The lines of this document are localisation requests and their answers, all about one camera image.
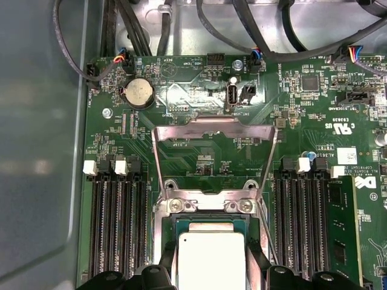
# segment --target integrated circuit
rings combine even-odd
[[[303,91],[318,91],[319,77],[317,75],[302,76],[301,84]]]

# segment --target capacitor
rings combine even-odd
[[[301,154],[302,157],[308,157],[310,162],[313,162],[313,160],[316,159],[317,154],[313,151],[304,151]]]
[[[126,85],[123,99],[134,109],[144,110],[155,101],[155,90],[148,80],[136,78]]]
[[[376,145],[383,147],[387,146],[387,133],[379,133],[375,137]]]

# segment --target white label sticker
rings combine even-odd
[[[337,148],[337,163],[338,165],[356,165],[356,148]]]

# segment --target silver metal bracket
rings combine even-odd
[[[170,5],[165,5],[165,4],[159,5],[157,7],[157,11],[163,14],[167,13],[172,18],[172,6]]]

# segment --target black cable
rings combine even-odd
[[[360,67],[366,71],[369,71],[373,74],[376,74],[378,76],[387,76],[387,71],[379,71],[378,69],[374,69],[374,68],[372,68],[372,67],[370,67],[362,62],[354,62],[354,64],[357,65],[358,67]]]
[[[118,11],[121,14],[122,21],[125,25],[126,31],[128,32],[129,39],[132,42],[134,52],[138,56],[143,56],[144,55],[143,50],[142,50],[142,47],[140,45],[140,42],[138,41],[137,34],[134,31],[134,28],[133,28],[133,25],[132,25],[132,22],[131,22],[129,16],[126,14],[126,11],[121,3],[121,0],[115,0],[115,4],[118,8]]]
[[[301,43],[301,41],[296,36],[296,33],[293,30],[290,19],[290,7],[293,6],[294,0],[279,0],[278,8],[281,11],[282,25],[284,26],[284,31],[286,37],[288,38],[290,44],[296,49],[296,51],[306,51],[307,49]]]
[[[165,0],[164,5],[172,6],[173,0]],[[158,42],[157,55],[165,56],[168,47],[169,35],[171,33],[171,16],[169,13],[163,13],[161,19],[161,38]]]
[[[232,41],[231,39],[228,39],[227,37],[223,36],[218,30],[216,30],[214,26],[212,26],[212,24],[210,23],[208,18],[206,18],[206,16],[204,15],[204,12],[203,12],[203,0],[197,0],[196,1],[196,8],[197,8],[198,17],[200,19],[200,22],[203,24],[205,29],[210,34],[212,34],[212,36],[214,36],[215,38],[223,41],[225,44],[230,45],[232,48],[234,48],[236,50],[240,50],[240,51],[243,51],[244,53],[249,53],[249,54],[252,52],[251,48],[244,47],[244,46],[242,46],[240,44],[237,44],[236,42]]]
[[[109,2],[110,2],[110,0],[105,0],[103,3],[102,29],[101,29],[101,49],[100,49],[101,57],[107,56],[106,37],[108,34],[108,13],[109,13],[109,6],[110,6]]]
[[[140,45],[143,49],[144,55],[145,56],[152,56],[151,49],[149,48],[149,44],[146,40],[144,30],[140,25],[140,22],[138,21],[138,18],[136,14],[134,13],[134,10],[132,8],[132,5],[128,2],[128,0],[121,0],[121,4],[123,8],[125,9],[126,14],[128,15],[133,29],[135,33],[137,34],[138,41],[140,42]]]
[[[268,48],[261,32],[259,31],[257,24],[255,23],[255,20],[246,0],[233,0],[233,5],[238,14],[239,20],[245,26],[247,32],[252,37],[255,44],[268,59],[274,62],[297,62],[315,56],[333,54],[343,45],[353,44],[387,24],[387,17],[384,17],[374,22],[370,26],[359,30],[353,35],[348,36],[335,43],[326,45],[324,47],[316,48],[314,50],[309,51],[302,51],[300,53],[276,53],[274,51],[270,51],[270,49]]]
[[[106,55],[115,56],[115,28],[117,25],[117,13],[115,12],[115,0],[108,0],[108,31],[106,34]]]
[[[68,64],[75,70],[80,76],[82,76],[84,79],[87,79],[91,82],[99,82],[102,80],[104,77],[106,77],[114,68],[115,68],[115,63],[111,62],[108,67],[100,73],[99,76],[97,77],[92,77],[87,74],[85,74],[75,63],[73,58],[71,57],[68,48],[65,44],[65,40],[63,39],[62,35],[62,30],[60,29],[60,24],[59,24],[59,7],[60,3],[62,0],[55,0],[54,2],[54,8],[53,8],[53,24],[54,24],[54,30],[55,30],[55,35],[56,39],[58,41],[58,44],[60,46],[60,49],[62,50],[63,55],[65,56]]]

